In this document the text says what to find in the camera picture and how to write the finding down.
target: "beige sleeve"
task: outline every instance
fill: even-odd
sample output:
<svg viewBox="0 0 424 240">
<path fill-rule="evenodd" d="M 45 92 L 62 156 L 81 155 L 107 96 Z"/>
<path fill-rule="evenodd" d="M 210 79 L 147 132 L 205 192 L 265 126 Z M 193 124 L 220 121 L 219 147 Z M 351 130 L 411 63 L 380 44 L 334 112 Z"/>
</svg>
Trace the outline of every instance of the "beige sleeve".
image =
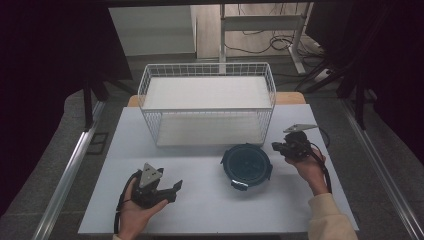
<svg viewBox="0 0 424 240">
<path fill-rule="evenodd" d="M 309 240 L 357 240 L 352 224 L 342 214 L 330 193 L 320 194 L 309 201 L 312 219 L 309 223 Z"/>
</svg>

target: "black cable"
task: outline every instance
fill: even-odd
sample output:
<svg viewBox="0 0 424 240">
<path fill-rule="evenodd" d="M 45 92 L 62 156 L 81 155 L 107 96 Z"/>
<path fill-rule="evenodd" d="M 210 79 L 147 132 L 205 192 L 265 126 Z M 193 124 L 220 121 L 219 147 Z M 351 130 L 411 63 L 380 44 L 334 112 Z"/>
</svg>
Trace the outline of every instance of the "black cable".
<svg viewBox="0 0 424 240">
<path fill-rule="evenodd" d="M 243 11 L 243 9 L 241 8 L 241 4 L 237 4 L 237 8 L 238 8 L 238 14 L 239 16 L 241 16 L 241 12 L 243 12 L 244 15 L 246 15 L 246 13 Z M 274 9 L 277 8 L 277 3 L 274 4 L 274 7 L 271 9 L 271 11 L 268 13 L 268 15 L 271 15 L 271 13 L 274 11 Z M 259 34 L 259 33 L 263 33 L 265 32 L 265 30 L 261 30 L 261 31 L 256 31 L 256 32 L 250 32 L 250 33 L 246 33 L 245 31 L 241 31 L 244 35 L 248 36 L 248 35 L 255 35 L 255 34 Z"/>
<path fill-rule="evenodd" d="M 278 86 L 282 86 L 284 84 L 297 83 L 297 82 L 299 82 L 299 81 L 282 82 L 282 83 L 275 84 L 275 86 L 278 87 Z"/>
<path fill-rule="evenodd" d="M 131 200 L 131 199 L 124 200 L 125 193 L 127 192 L 128 186 L 130 185 L 131 180 L 133 178 L 139 177 L 140 174 L 141 174 L 141 171 L 137 171 L 137 172 L 135 172 L 134 174 L 131 175 L 131 177 L 128 179 L 127 183 L 125 184 L 124 190 L 122 191 L 121 195 L 119 196 L 118 206 L 116 206 L 115 221 L 113 223 L 114 234 L 119 233 L 119 217 L 121 216 L 121 208 L 122 208 L 122 206 L 125 202 L 128 202 L 128 201 Z"/>
<path fill-rule="evenodd" d="M 294 91 L 300 92 L 300 88 L 305 84 L 306 82 L 309 82 L 312 80 L 311 76 L 318 75 L 318 71 L 322 70 L 325 66 L 329 64 L 329 61 L 327 59 L 324 59 L 320 64 L 318 64 L 312 71 L 306 76 L 304 79 L 300 81 L 300 83 L 295 87 Z"/>
<path fill-rule="evenodd" d="M 282 15 L 283 10 L 284 10 L 284 15 L 285 15 L 286 14 L 286 4 L 285 3 L 281 4 L 280 15 Z"/>
<path fill-rule="evenodd" d="M 313 56 L 324 57 L 325 56 L 324 54 L 309 52 L 308 49 L 306 48 L 305 44 L 303 44 L 302 40 L 299 40 L 299 43 L 300 43 L 300 45 L 302 45 L 302 48 L 304 49 L 304 50 L 299 49 L 299 48 L 297 49 L 297 53 L 299 55 L 308 56 L 308 57 L 313 57 Z"/>
<path fill-rule="evenodd" d="M 246 52 L 246 53 L 253 53 L 253 54 L 260 54 L 260 53 L 266 52 L 268 49 L 271 48 L 271 45 L 269 45 L 265 50 L 262 50 L 262 51 L 259 51 L 259 52 L 253 52 L 253 51 L 248 51 L 248 50 L 244 50 L 244 49 L 241 49 L 241 48 L 229 47 L 229 46 L 227 46 L 227 44 L 224 44 L 224 46 L 228 49 L 242 51 L 242 52 Z"/>
<path fill-rule="evenodd" d="M 322 132 L 325 136 L 325 138 L 327 138 L 327 143 L 325 143 L 325 147 L 329 148 L 330 147 L 330 136 L 328 135 L 328 133 L 326 131 L 324 131 L 324 129 L 322 129 L 321 127 L 318 127 L 318 129 L 320 130 L 320 132 Z"/>
<path fill-rule="evenodd" d="M 309 153 L 311 154 L 311 156 L 317 161 L 318 165 L 321 167 L 322 172 L 324 173 L 324 178 L 325 178 L 325 183 L 327 184 L 327 189 L 329 193 L 333 193 L 333 189 L 331 187 L 331 179 L 330 179 L 330 173 L 328 172 L 327 167 L 325 166 L 324 160 L 323 159 L 323 155 L 321 150 L 319 149 L 319 147 L 317 145 L 315 145 L 314 143 L 311 143 L 312 145 L 314 145 L 318 151 L 319 154 L 321 155 L 321 158 L 318 157 L 314 151 L 311 151 L 309 149 L 307 149 L 309 151 Z"/>
<path fill-rule="evenodd" d="M 272 73 L 272 75 L 284 76 L 284 77 L 305 77 L 304 75 L 290 75 L 285 73 Z"/>
<path fill-rule="evenodd" d="M 321 59 L 324 59 L 324 57 L 316 57 L 316 56 L 304 56 L 304 57 L 302 57 L 302 63 L 303 64 L 305 64 L 306 66 L 308 66 L 308 67 L 317 67 L 318 65 L 319 65 L 319 63 L 317 64 L 317 65 L 311 65 L 310 63 L 307 63 L 306 61 L 305 61 L 305 59 L 308 59 L 308 58 L 321 58 Z"/>
<path fill-rule="evenodd" d="M 293 43 L 292 41 L 285 39 L 285 38 L 280 38 L 281 35 L 277 35 L 277 36 L 273 36 L 270 40 L 269 40 L 269 44 L 270 46 L 277 51 L 283 51 L 289 48 L 289 46 Z M 282 43 L 286 43 L 286 46 L 282 47 L 282 48 L 278 48 L 275 47 L 274 44 L 277 42 L 282 42 Z"/>
</svg>

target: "white wire basket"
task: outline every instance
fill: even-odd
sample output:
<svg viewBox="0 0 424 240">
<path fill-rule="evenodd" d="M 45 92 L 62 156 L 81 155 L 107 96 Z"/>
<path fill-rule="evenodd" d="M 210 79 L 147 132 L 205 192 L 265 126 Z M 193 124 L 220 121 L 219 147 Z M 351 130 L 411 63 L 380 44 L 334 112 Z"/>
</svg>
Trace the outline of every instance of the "white wire basket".
<svg viewBox="0 0 424 240">
<path fill-rule="evenodd" d="M 263 145 L 275 85 L 268 63 L 149 64 L 138 102 L 157 146 Z"/>
</svg>

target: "white table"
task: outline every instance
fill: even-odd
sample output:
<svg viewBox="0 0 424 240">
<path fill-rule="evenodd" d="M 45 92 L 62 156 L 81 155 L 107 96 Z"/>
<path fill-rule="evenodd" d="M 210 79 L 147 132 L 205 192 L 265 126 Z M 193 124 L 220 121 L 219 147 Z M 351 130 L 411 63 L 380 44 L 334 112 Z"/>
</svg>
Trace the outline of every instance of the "white table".
<svg viewBox="0 0 424 240">
<path fill-rule="evenodd" d="M 87 207 L 79 233 L 113 232 L 115 208 L 129 176 L 145 162 L 163 167 L 158 189 L 170 188 L 180 179 L 176 202 L 168 204 L 149 222 L 145 233 L 155 235 L 280 234 L 305 232 L 311 218 L 307 201 L 312 198 L 306 182 L 284 157 L 272 150 L 282 142 L 283 130 L 295 123 L 316 124 L 309 105 L 275 106 L 262 149 L 273 171 L 271 180 L 239 191 L 230 186 L 222 164 L 230 147 L 157 148 L 139 108 L 124 108 L 103 169 Z M 346 196 L 317 128 L 306 130 L 308 139 L 327 157 L 334 198 L 342 212 L 353 218 Z"/>
</svg>

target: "human hand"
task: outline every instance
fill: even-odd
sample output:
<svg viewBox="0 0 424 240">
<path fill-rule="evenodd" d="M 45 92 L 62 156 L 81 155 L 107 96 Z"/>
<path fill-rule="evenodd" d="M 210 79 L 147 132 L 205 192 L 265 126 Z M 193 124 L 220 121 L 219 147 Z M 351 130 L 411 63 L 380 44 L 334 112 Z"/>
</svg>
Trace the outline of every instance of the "human hand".
<svg viewBox="0 0 424 240">
<path fill-rule="evenodd" d="M 125 192 L 124 203 L 121 209 L 120 216 L 120 229 L 118 237 L 122 240 L 132 240 L 144 230 L 150 218 L 162 210 L 167 204 L 168 200 L 163 200 L 149 209 L 143 209 L 131 199 L 131 193 L 135 178 L 128 185 Z"/>
<path fill-rule="evenodd" d="M 325 156 L 322 156 L 320 151 L 312 148 L 313 152 L 325 162 Z M 308 156 L 301 160 L 293 160 L 285 158 L 286 162 L 296 167 L 299 175 L 309 184 L 314 196 L 328 193 L 327 185 L 324 181 L 324 173 L 318 162 L 312 156 Z"/>
</svg>

